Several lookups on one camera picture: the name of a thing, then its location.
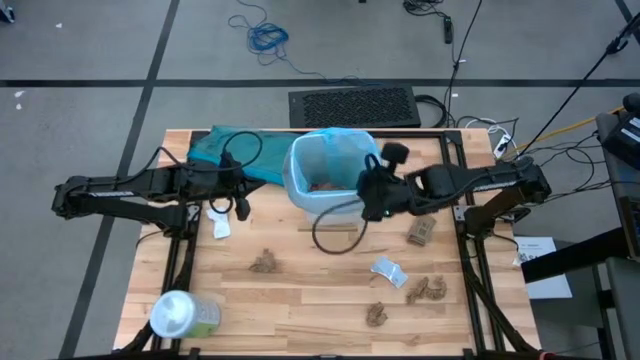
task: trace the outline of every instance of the wooden tabletop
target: wooden tabletop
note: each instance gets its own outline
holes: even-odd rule
[[[192,131],[168,130],[163,146],[185,161]],[[469,167],[494,163],[485,130],[460,131]],[[380,146],[386,141],[401,142],[411,149],[400,173],[442,162],[436,139],[377,141]],[[169,164],[162,155],[159,166]],[[476,200],[484,203],[493,194],[476,194]],[[407,243],[406,233],[414,218],[403,214],[369,224],[353,252],[331,256],[315,248],[303,211],[289,201],[284,188],[266,185],[248,200],[249,219],[239,222],[232,211],[232,235],[226,239],[215,240],[213,224],[206,215],[202,217],[190,291],[217,301],[222,320],[213,336],[183,340],[183,352],[199,347],[203,354],[460,355],[462,348],[474,348],[450,209],[433,214],[437,224],[432,242],[425,247]],[[154,226],[143,226],[141,236],[155,230]],[[496,226],[496,232],[513,236],[504,223]],[[323,232],[319,238],[329,244],[346,243],[353,241],[353,235],[352,230],[334,231]],[[147,321],[160,295],[169,242],[158,234],[138,247],[115,348],[131,341]],[[249,271],[265,248],[275,255],[276,272]],[[486,251],[498,305],[525,339],[539,347],[522,273],[512,265],[514,245],[490,238]],[[381,255],[399,264],[409,276],[402,288],[396,289],[369,270]],[[447,283],[444,299],[405,304],[409,289],[424,276],[437,275]],[[388,320],[380,327],[369,327],[366,311],[377,302],[384,304]],[[487,347],[491,348],[483,306],[481,315]]]

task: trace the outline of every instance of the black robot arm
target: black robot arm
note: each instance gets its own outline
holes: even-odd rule
[[[187,203],[226,198],[231,204],[235,202],[238,219],[244,221],[251,210],[245,197],[264,183],[244,176],[241,164],[225,152],[220,166],[207,161],[189,161],[143,170],[123,179],[72,176],[56,186],[52,210],[65,219],[102,214],[153,223],[165,236],[185,237],[189,228]],[[177,204],[158,207],[124,198]]]
[[[360,174],[357,185],[364,202],[363,219],[381,221],[403,212],[424,215],[454,205],[470,191],[506,189],[505,194],[497,196],[498,202],[490,202],[492,213],[500,216],[516,205],[541,202],[551,193],[542,170],[529,157],[475,169],[438,164],[397,177],[396,166],[406,161],[408,153],[405,146],[388,143],[382,150],[388,166],[382,166],[371,154],[365,158],[367,169]]]

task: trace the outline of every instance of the translucent plastic container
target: translucent plastic container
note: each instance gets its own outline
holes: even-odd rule
[[[220,308],[212,300],[172,290],[153,305],[150,323],[153,331],[164,338],[207,337],[220,326]]]
[[[310,223],[332,206],[358,200],[356,184],[365,169],[364,158],[370,153],[380,157],[371,135],[361,130],[330,128],[297,138],[289,148],[283,169],[289,199],[305,210]],[[310,191],[312,185],[323,184],[341,190]],[[336,209],[325,215],[320,224],[359,223],[363,208],[360,202]]]

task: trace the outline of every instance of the paper sheet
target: paper sheet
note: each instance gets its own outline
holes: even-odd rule
[[[516,236],[515,240],[518,242],[520,250],[518,251],[518,259],[514,263],[519,264],[556,251],[556,245],[553,238],[550,237]],[[527,292],[530,299],[567,299],[573,297],[565,275],[527,284]]]
[[[225,210],[224,207],[216,207],[216,210],[222,212]],[[228,214],[218,214],[217,212],[208,209],[207,217],[209,220],[213,221],[213,238],[214,239],[224,239],[231,235],[231,225],[229,225],[229,216]]]

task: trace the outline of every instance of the blue cable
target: blue cable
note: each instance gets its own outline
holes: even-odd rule
[[[287,56],[285,43],[289,40],[289,33],[278,25],[267,22],[267,10],[262,6],[247,4],[242,0],[236,0],[236,2],[240,5],[260,9],[264,14],[262,20],[260,20],[260,22],[255,26],[251,26],[244,15],[233,15],[227,20],[227,24],[232,28],[247,29],[247,50],[256,55],[258,64],[262,66],[269,66],[278,60],[284,61],[298,74],[315,75],[321,77],[329,84],[339,83],[347,79],[354,79],[363,82],[364,85],[382,85],[379,83],[365,83],[355,75],[347,75],[338,80],[329,80],[326,76],[317,71],[302,71],[298,69],[298,67],[296,67]],[[231,22],[235,19],[240,19],[241,23],[236,23],[235,25],[232,24]]]

